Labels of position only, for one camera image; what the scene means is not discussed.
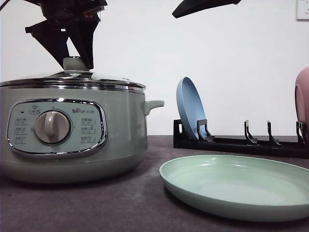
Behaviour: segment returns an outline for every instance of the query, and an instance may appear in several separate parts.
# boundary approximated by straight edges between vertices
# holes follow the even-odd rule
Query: blue plate
[[[177,86],[177,106],[180,119],[187,135],[198,140],[197,121],[206,119],[202,101],[190,78],[183,78]],[[205,127],[200,128],[201,134],[206,137]]]

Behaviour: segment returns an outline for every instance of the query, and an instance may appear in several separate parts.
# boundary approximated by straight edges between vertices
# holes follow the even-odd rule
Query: control knob
[[[67,138],[70,128],[70,121],[63,113],[48,111],[38,117],[35,134],[46,144],[57,144]]]

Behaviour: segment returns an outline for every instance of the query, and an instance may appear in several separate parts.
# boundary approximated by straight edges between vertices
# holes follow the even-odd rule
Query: brand logo
[[[81,109],[79,109],[79,108],[77,108],[77,109],[72,109],[72,113],[75,113],[75,114],[78,114],[78,113],[80,113],[80,114],[94,114],[95,113],[95,111],[94,110],[81,110]]]

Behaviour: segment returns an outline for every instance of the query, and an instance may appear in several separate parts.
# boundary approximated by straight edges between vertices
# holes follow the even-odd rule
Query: countertop
[[[309,231],[309,218],[253,223],[213,216],[182,203],[164,187],[158,171],[164,162],[222,153],[173,149],[172,136],[149,136],[143,162],[114,178],[48,186],[0,176],[1,232]],[[309,159],[262,158],[309,168]]]

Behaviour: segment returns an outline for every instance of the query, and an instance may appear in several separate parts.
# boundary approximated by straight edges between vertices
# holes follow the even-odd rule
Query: dish rack
[[[204,126],[207,136],[203,136],[200,128]],[[197,121],[198,141],[190,139],[180,119],[174,120],[174,148],[222,151],[253,155],[293,157],[309,159],[309,141],[307,126],[296,122],[297,142],[284,142],[275,139],[271,134],[271,122],[267,122],[268,140],[254,138],[249,132],[249,121],[244,122],[245,139],[225,138],[212,135],[207,128],[207,120]]]

